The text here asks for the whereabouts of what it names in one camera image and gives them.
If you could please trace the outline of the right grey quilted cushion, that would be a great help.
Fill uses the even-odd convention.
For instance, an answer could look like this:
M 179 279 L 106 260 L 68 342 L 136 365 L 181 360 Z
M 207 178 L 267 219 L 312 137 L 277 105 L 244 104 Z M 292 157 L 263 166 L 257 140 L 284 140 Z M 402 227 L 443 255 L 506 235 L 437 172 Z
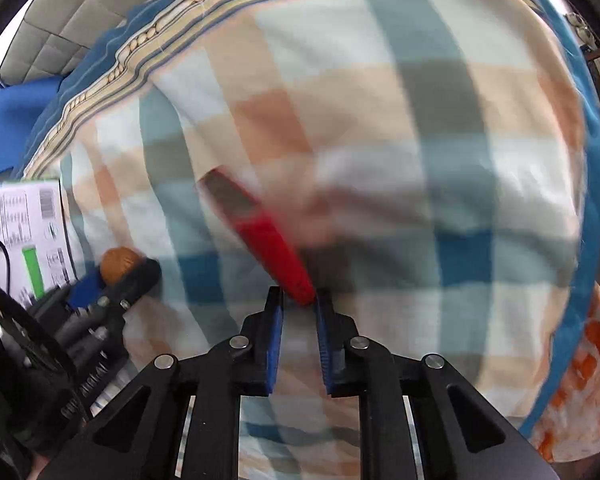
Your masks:
M 5 84 L 65 76 L 95 41 L 147 0 L 33 0 L 0 63 Z

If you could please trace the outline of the brown walnut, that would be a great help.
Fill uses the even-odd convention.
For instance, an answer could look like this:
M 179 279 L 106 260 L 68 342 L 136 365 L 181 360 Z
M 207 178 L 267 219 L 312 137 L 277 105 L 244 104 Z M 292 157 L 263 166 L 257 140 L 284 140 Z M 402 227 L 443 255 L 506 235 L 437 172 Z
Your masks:
M 108 249 L 100 260 L 100 276 L 106 285 L 116 284 L 142 260 L 143 256 L 129 247 Z

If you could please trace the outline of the open cardboard box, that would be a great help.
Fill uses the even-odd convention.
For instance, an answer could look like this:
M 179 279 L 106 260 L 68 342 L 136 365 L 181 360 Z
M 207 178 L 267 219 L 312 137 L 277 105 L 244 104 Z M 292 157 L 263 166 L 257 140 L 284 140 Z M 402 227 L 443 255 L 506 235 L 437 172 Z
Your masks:
M 60 182 L 0 183 L 0 286 L 23 307 L 76 280 Z

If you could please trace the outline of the red rectangular packet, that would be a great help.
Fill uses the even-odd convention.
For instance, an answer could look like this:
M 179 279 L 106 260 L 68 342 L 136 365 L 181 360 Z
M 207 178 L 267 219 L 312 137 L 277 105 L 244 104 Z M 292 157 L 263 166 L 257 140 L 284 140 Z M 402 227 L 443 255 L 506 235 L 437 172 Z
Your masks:
M 220 217 L 284 293 L 299 306 L 312 304 L 316 291 L 309 272 L 260 200 L 222 167 L 205 174 L 200 185 Z

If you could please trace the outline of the plaid checkered tablecloth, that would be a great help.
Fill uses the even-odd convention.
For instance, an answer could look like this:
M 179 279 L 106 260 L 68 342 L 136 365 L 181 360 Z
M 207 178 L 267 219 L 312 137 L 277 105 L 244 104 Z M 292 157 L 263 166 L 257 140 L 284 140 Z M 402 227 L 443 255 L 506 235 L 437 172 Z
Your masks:
M 362 333 L 442 354 L 530 440 L 600 250 L 600 113 L 550 0 L 149 0 L 102 35 L 17 174 L 60 181 L 80 271 L 121 245 L 161 262 L 137 364 L 263 304 L 201 193 L 218 167 Z

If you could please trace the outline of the orange and white cushion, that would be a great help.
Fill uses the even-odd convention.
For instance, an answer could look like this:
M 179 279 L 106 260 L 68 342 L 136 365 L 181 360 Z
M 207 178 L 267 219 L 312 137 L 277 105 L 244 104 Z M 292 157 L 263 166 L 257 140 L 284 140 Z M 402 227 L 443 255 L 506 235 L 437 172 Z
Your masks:
M 600 286 L 594 287 L 583 335 L 530 442 L 550 463 L 600 452 Z

